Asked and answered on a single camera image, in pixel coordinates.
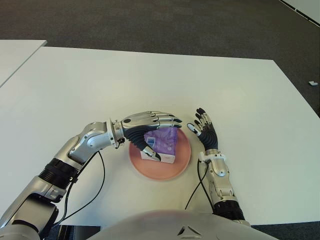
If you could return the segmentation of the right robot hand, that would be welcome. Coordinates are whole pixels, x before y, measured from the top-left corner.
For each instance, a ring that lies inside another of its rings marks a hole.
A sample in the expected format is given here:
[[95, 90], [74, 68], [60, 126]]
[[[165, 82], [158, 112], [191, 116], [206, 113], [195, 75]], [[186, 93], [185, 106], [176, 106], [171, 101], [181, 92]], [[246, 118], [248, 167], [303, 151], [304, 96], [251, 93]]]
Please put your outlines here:
[[201, 107], [196, 110], [194, 124], [188, 123], [188, 129], [193, 132], [203, 144], [205, 151], [218, 150], [218, 136], [208, 113]]

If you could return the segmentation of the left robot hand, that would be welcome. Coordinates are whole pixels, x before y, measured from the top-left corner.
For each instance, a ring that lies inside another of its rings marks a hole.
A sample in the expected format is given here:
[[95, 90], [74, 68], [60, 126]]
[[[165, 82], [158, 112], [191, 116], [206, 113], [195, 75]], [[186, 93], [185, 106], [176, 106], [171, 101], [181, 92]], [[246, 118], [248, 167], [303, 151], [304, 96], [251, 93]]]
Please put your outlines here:
[[161, 128], [181, 128], [182, 120], [171, 113], [145, 111], [125, 117], [121, 121], [123, 136], [140, 151], [160, 162], [161, 156], [145, 141], [145, 133]]

